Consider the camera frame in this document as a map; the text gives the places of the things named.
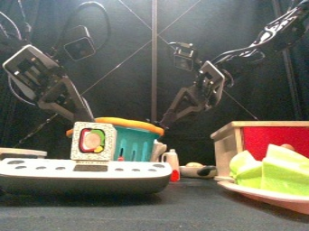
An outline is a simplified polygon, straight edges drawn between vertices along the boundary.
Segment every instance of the teal basket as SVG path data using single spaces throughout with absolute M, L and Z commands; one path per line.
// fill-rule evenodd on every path
M 114 125 L 117 130 L 116 149 L 113 161 L 122 157 L 125 162 L 148 162 L 151 158 L 153 141 L 159 137 L 147 130 Z

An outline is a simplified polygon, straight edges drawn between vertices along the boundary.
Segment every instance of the small red object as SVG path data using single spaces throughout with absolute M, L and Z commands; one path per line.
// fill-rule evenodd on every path
M 179 171 L 172 170 L 171 175 L 169 175 L 169 181 L 175 182 L 179 180 Z

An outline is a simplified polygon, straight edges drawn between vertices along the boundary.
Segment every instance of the black backdrop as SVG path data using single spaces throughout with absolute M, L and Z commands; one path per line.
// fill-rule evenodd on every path
M 21 1 L 26 21 L 31 26 L 30 43 L 48 52 L 73 8 L 81 0 Z M 193 73 L 172 66 L 167 42 L 191 42 L 201 60 L 252 43 L 264 25 L 275 18 L 272 2 L 284 12 L 290 1 L 242 0 L 157 0 L 156 30 L 156 120 L 181 87 L 191 85 Z M 64 67 L 76 88 L 86 99 L 94 117 L 116 116 L 145 121 L 151 118 L 152 90 L 152 1 L 97 0 L 110 22 L 110 40 L 90 58 Z M 1 1 L 0 10 L 21 28 L 18 1 Z M 86 26 L 94 45 L 105 38 L 105 21 L 94 8 L 80 12 L 70 27 Z M 307 35 L 290 50 L 296 92 L 290 82 L 280 53 L 262 66 L 242 73 L 235 86 L 227 89 L 259 120 L 306 120 L 309 116 Z M 6 87 L 6 75 L 0 78 L 0 146 L 13 147 L 18 140 L 50 116 L 38 108 L 18 102 Z M 295 108 L 291 96 L 299 102 Z M 213 144 L 209 134 L 229 121 L 252 120 L 252 116 L 223 95 L 216 108 L 195 117 L 183 118 L 165 132 L 161 141 L 175 148 L 180 164 L 213 164 Z M 69 125 L 53 120 L 18 147 L 48 151 L 49 158 L 68 158 Z

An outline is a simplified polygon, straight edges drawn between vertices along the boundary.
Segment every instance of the wooden box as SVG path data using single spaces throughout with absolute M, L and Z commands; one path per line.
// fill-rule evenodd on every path
M 266 148 L 290 144 L 294 151 L 309 157 L 309 122 L 304 121 L 233 121 L 211 135 L 215 143 L 216 177 L 228 177 L 232 156 L 247 150 L 255 160 L 266 156 Z

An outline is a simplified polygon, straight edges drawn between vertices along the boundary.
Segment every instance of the orange rim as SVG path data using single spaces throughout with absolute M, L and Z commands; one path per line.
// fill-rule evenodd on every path
M 121 119 L 116 117 L 98 117 L 98 118 L 94 118 L 94 123 L 105 123 L 105 124 L 125 126 L 130 128 L 140 128 L 143 130 L 149 131 L 151 133 L 157 134 L 159 136 L 164 134 L 163 128 L 153 126 L 145 122 L 136 121 L 136 120 L 128 120 L 128 119 Z M 66 137 L 70 137 L 70 136 L 72 136 L 72 129 L 66 130 Z

